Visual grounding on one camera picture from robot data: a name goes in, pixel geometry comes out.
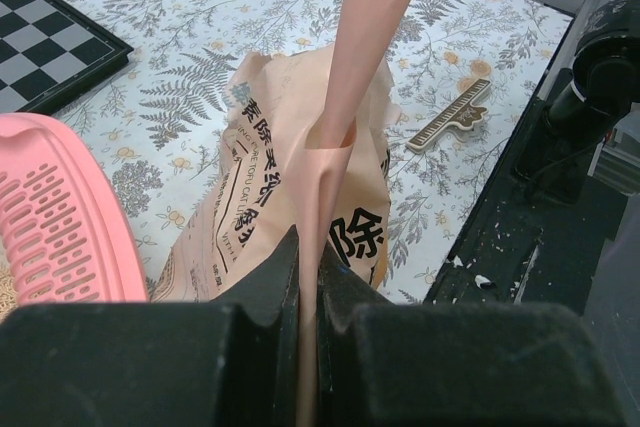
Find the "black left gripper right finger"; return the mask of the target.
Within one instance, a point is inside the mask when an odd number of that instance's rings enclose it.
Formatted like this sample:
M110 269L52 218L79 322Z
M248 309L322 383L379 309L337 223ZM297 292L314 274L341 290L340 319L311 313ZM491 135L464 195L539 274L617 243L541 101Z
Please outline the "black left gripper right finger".
M639 273L608 246L583 316L545 303L396 305L332 249L320 265L323 426L627 426Z

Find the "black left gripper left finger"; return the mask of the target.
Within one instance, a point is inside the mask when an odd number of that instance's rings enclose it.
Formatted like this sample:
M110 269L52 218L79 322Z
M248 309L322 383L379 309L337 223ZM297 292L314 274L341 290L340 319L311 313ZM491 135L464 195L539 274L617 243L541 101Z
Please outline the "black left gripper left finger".
M36 304L1 325L5 426L291 426L298 235L210 302Z

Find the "peach cat litter bag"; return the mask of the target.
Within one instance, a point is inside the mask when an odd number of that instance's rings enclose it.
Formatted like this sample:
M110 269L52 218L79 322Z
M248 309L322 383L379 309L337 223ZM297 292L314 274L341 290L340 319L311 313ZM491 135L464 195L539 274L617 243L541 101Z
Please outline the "peach cat litter bag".
M411 0L342 0L335 41L289 56L249 53L231 78L220 177L174 243L151 298L210 301L299 237L296 422L317 412L317 288L335 232L376 287L386 269L385 130L399 117L386 51Z

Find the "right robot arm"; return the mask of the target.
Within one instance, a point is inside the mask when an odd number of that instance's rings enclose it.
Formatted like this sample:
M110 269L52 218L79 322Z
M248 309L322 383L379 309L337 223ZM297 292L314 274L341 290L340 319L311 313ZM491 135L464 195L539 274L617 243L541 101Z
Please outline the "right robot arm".
M557 95L541 112L514 166L524 198L579 199L596 146L639 101L639 0L612 0L596 9L557 79Z

